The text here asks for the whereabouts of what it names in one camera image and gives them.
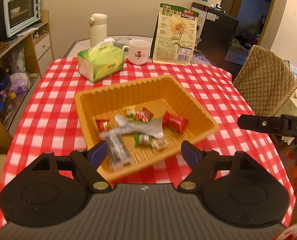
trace red and white checkered tablecloth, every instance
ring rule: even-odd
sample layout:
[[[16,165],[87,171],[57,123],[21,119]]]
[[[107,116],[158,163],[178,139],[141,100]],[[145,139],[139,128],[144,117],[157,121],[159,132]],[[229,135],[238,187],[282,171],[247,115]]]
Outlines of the red and white checkered tablecloth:
[[[239,129],[238,117],[253,111],[231,83],[231,74],[207,65],[137,66],[126,62],[120,72],[93,84],[79,74],[76,58],[55,60],[34,92],[14,135],[0,190],[42,152],[52,150],[56,155],[68,155],[86,147],[73,102],[76,92],[159,75],[174,76],[218,122],[220,130],[198,143],[199,149],[211,148],[222,155],[245,151],[286,187],[290,206],[283,223],[287,226],[295,197],[277,151],[268,135]],[[189,173],[190,168],[177,154],[119,182],[171,182],[177,186]],[[0,210],[0,228],[4,223]]]

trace sunflower illustration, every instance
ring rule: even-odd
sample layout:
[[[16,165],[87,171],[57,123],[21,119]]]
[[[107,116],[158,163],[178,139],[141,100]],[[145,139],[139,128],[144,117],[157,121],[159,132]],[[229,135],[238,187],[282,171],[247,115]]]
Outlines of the sunflower illustration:
[[[177,34],[182,35],[186,31],[186,25],[187,24],[185,20],[178,19],[171,24],[170,30],[175,35]]]
[[[177,53],[181,48],[181,45],[180,45],[181,37],[182,37],[182,34],[186,31],[186,25],[187,24],[185,20],[177,19],[170,26],[170,31],[175,35],[170,38],[170,41],[176,41],[173,43],[173,46],[175,45],[178,46]]]

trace mug handle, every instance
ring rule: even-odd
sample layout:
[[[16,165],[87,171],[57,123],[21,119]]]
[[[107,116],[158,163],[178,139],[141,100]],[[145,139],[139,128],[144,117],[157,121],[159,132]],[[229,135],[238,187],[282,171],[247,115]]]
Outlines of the mug handle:
[[[123,47],[122,47],[122,50],[124,51],[125,48],[130,49],[130,46],[123,46]]]

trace oven glass door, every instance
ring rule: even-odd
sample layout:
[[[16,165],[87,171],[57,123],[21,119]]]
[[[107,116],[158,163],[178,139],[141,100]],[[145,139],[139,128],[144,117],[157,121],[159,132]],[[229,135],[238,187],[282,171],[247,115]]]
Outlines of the oven glass door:
[[[8,4],[10,28],[34,17],[33,0],[13,0]]]

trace mug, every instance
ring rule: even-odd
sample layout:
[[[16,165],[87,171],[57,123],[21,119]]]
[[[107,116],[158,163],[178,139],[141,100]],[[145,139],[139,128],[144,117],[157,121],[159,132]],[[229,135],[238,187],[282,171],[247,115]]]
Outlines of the mug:
[[[135,65],[142,65],[147,62],[150,43],[143,40],[131,40],[129,46],[123,46],[122,50],[128,48],[127,57],[129,62]]]

